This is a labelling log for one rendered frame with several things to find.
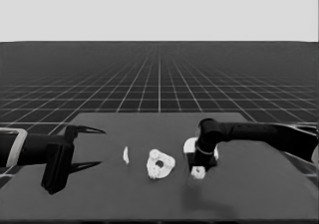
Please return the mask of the large thick white disc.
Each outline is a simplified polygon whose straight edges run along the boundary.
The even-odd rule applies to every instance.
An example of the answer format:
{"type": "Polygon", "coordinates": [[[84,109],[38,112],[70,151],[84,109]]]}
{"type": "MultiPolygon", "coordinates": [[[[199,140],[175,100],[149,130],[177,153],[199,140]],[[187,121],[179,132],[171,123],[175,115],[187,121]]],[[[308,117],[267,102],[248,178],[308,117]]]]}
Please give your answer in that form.
{"type": "MultiPolygon", "coordinates": [[[[196,141],[197,141],[196,137],[190,137],[189,139],[187,139],[183,145],[183,152],[184,153],[194,153],[196,141]]],[[[219,153],[218,153],[217,147],[214,150],[213,156],[215,159],[219,159],[219,153]]]]}

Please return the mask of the white round carrier with pins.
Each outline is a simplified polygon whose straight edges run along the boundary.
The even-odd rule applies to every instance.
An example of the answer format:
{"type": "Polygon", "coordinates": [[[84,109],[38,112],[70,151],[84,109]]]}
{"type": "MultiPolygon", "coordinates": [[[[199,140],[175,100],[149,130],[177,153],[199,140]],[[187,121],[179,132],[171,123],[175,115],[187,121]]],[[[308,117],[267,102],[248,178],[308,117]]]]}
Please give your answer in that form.
{"type": "Polygon", "coordinates": [[[173,168],[167,169],[164,167],[163,159],[167,156],[170,156],[170,155],[160,151],[160,159],[153,160],[150,158],[150,154],[149,154],[149,158],[147,160],[148,175],[149,175],[149,169],[157,167],[160,170],[159,179],[168,177],[170,175],[171,171],[173,170],[173,168]]]}

